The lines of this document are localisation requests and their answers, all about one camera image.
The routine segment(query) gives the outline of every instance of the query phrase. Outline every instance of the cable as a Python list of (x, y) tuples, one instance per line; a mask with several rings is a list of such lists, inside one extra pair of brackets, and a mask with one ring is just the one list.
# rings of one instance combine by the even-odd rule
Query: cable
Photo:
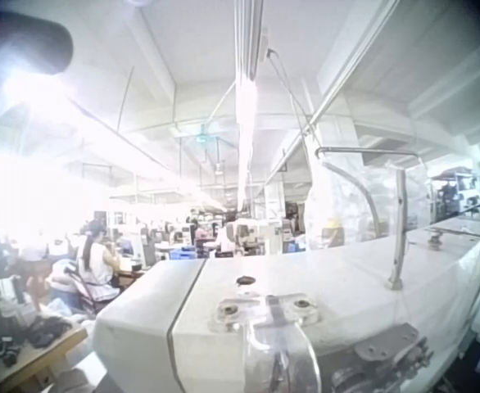
[(122, 115), (124, 114), (124, 105), (125, 101), (127, 100), (127, 93), (129, 92), (129, 86), (131, 85), (131, 79), (133, 78), (134, 72), (134, 65), (131, 68), (131, 72), (129, 72), (129, 77), (127, 79), (127, 85), (125, 86), (124, 90), (124, 97), (122, 98), (122, 103), (120, 105), (120, 113), (118, 114), (118, 123), (116, 124), (116, 132), (120, 133), (120, 122), (122, 121)]
[[(280, 62), (280, 65), (282, 67), (283, 76), (278, 71), (278, 68), (274, 64), (273, 59), (271, 58), (271, 55), (275, 55), (278, 58), (278, 60)], [(306, 140), (305, 140), (305, 136), (304, 136), (305, 132), (304, 132), (304, 129), (302, 128), (302, 126), (301, 126), (300, 118), (298, 116), (297, 109), (295, 107), (295, 103), (297, 104), (297, 106), (300, 108), (302, 114), (304, 115), (304, 118), (306, 119), (306, 122), (307, 122), (308, 129), (310, 130), (310, 133), (313, 135), (313, 139), (317, 142), (319, 147), (322, 147), (322, 144), (320, 143), (320, 140), (318, 139), (318, 137), (315, 133), (315, 127), (310, 123), (309, 118), (306, 114), (306, 111), (304, 110), (304, 107), (301, 105), (301, 103), (298, 101), (297, 97), (294, 95), (294, 93), (291, 90), (291, 84), (289, 83), (288, 73), (286, 72), (285, 67), (283, 66), (283, 62), (282, 62), (282, 59), (280, 58), (280, 55), (275, 50), (268, 49), (267, 57), (268, 57), (271, 65), (273, 66), (274, 72), (278, 76), (278, 79), (279, 79), (280, 83), (288, 91), (289, 96), (291, 97), (292, 109), (295, 112), (295, 116), (297, 117), (298, 127), (300, 128), (302, 146), (304, 147), (304, 149), (307, 148), (306, 147)], [(307, 155), (307, 151), (306, 151), (306, 159), (307, 159), (307, 164), (310, 167), (309, 155)], [(379, 238), (380, 237), (380, 223), (379, 223), (379, 219), (378, 219), (377, 207), (374, 204), (373, 198), (371, 197), (371, 195), (369, 194), (369, 192), (365, 188), (365, 186), (357, 178), (355, 178), (351, 174), (347, 173), (344, 169), (342, 169), (342, 168), (340, 168), (336, 165), (330, 164), (327, 161), (323, 161), (322, 166), (325, 167), (326, 169), (334, 172), (335, 174), (338, 174), (339, 176), (342, 176), (348, 182), (350, 182), (356, 188), (358, 188), (358, 190), (360, 192), (362, 192), (365, 200), (368, 202), (369, 210), (371, 211), (371, 215), (373, 216), (373, 226), (374, 226), (375, 236), (376, 236), (376, 238)]]

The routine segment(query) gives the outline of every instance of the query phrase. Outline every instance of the metal plate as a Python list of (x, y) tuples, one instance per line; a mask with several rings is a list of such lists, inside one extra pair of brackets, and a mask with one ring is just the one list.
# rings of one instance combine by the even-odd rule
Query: metal plate
[(404, 323), (359, 342), (355, 346), (355, 352), (369, 362), (384, 361), (412, 346), (418, 339), (419, 331)]

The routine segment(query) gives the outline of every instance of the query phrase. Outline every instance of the white ceiling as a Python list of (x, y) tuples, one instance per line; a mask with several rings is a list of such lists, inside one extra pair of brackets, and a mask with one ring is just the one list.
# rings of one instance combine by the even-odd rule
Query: white ceiling
[[(209, 128), (209, 134), (219, 139), (225, 176), (214, 175), (219, 160), (216, 139), (199, 143), (195, 138), (234, 79), (233, 0), (154, 0), (143, 8), (131, 7), (124, 0), (5, 3), (5, 7), (62, 23), (71, 32), (75, 54), (61, 81), (78, 103), (115, 129), (133, 70), (121, 119), (122, 135), (174, 174), (198, 185), (217, 187), (222, 197), (223, 187), (236, 183), (234, 92), (226, 97)], [(354, 13), (353, 6), (358, 4), (358, 0), (265, 0), (263, 25), (269, 47), (278, 51), (293, 90), (306, 108), (302, 79), (318, 79), (340, 31)], [(461, 2), (400, 0), (344, 90), (388, 101), (409, 122), (417, 98), (479, 48), (480, 20)], [(260, 116), (251, 173), (258, 184), (270, 173), (286, 133), (297, 125), (289, 97), (268, 61), (259, 66), (257, 84)], [(320, 91), (316, 94), (319, 99), (313, 101), (321, 101)], [(480, 143), (480, 75), (447, 96), (437, 100), (421, 119), (438, 122), (451, 136), (464, 134), (472, 144)], [(108, 181), (111, 171), (113, 185), (134, 189), (128, 167), (94, 154), (83, 144), (83, 137), (66, 125), (41, 124), (32, 119), (20, 142), (18, 135), (26, 120), (23, 108), (0, 118), (0, 143), (14, 147), (21, 144), (21, 152), (26, 155), (43, 151), (60, 159), (71, 171), (100, 183)], [(380, 124), (372, 125), (355, 118), (362, 146), (414, 149), (426, 159), (449, 153), (446, 147), (416, 136), (406, 139), (397, 138), (395, 133), (381, 134)], [(382, 126), (390, 131), (387, 118)], [(389, 158), (395, 157), (371, 160), (382, 164)], [(154, 173), (147, 178), (141, 175), (139, 182), (144, 190), (164, 189), (156, 183), (157, 178)], [(291, 184), (310, 182), (301, 146), (288, 161), (284, 178)]]

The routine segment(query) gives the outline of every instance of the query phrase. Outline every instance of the bright light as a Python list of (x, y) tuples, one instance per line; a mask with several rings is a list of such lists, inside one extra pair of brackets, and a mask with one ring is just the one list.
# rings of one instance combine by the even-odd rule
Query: bright light
[[(69, 100), (66, 89), (56, 76), (14, 72), (3, 85), (3, 92), (16, 102), (27, 102), (34, 114), (50, 123), (68, 123), (75, 126), (84, 137), (85, 143), (92, 143), (91, 151), (109, 162), (135, 174), (148, 178), (160, 174), (166, 181), (174, 182), (180, 190), (190, 193), (210, 206), (225, 208), (196, 185), (183, 181), (176, 174), (151, 162), (149, 157), (135, 147), (123, 142), (112, 131), (84, 115)], [(147, 138), (136, 134), (134, 142), (145, 143)]]
[(54, 124), (77, 116), (55, 75), (14, 72), (3, 85), (3, 92), (10, 100), (28, 103), (39, 118)]
[(255, 132), (256, 85), (249, 79), (237, 84), (237, 122), (240, 125), (238, 157), (238, 204), (237, 210), (243, 208), (246, 199), (246, 182), (249, 164), (253, 152), (253, 133)]
[(109, 188), (31, 159), (0, 154), (0, 233), (75, 231), (109, 200)]

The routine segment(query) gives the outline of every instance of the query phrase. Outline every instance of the screw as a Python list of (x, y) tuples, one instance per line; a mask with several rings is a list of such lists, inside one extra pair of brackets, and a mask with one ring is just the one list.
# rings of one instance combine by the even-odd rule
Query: screw
[(305, 307), (309, 307), (311, 303), (307, 300), (298, 300), (295, 301), (295, 306), (300, 307), (301, 309), (304, 309)]
[(238, 307), (236, 305), (228, 305), (224, 307), (224, 314), (226, 315), (233, 315), (238, 312)]

